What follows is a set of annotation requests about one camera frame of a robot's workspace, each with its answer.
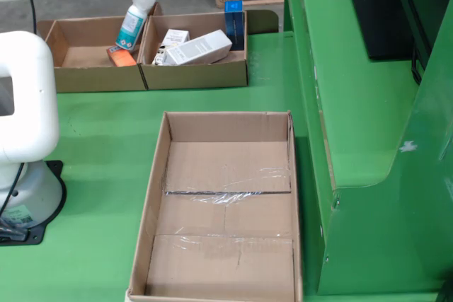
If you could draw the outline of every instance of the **spray bottle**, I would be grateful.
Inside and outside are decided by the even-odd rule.
[[[116,45],[128,51],[134,49],[148,13],[155,2],[156,0],[132,0],[133,5],[127,10]]]

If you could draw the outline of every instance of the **empty cardboard box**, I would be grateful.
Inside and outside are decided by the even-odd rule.
[[[166,112],[127,297],[301,301],[297,174],[285,112]]]

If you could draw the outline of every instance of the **black panel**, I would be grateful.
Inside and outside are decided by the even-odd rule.
[[[352,1],[369,58],[411,58],[413,36],[400,0]]]

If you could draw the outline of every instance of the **sticker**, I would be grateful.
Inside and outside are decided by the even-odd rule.
[[[27,227],[34,222],[31,213],[23,204],[18,207],[6,209],[1,215],[1,219],[9,225],[21,227]]]
[[[120,34],[116,40],[116,44],[125,50],[131,50],[133,44],[139,36],[142,28],[143,19],[136,15],[127,12],[125,19],[121,25]]]

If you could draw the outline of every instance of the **product label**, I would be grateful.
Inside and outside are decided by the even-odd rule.
[[[1,219],[3,219],[10,226],[20,226],[25,228],[34,222],[31,213],[25,205],[19,205],[18,207],[6,209],[1,215]]]
[[[125,19],[122,22],[120,34],[118,35],[116,44],[125,50],[131,51],[139,36],[142,24],[143,19],[127,12]]]
[[[189,59],[194,59],[207,54],[210,51],[212,51],[212,47],[207,43],[206,39],[199,38],[174,49],[174,55],[180,64]]]

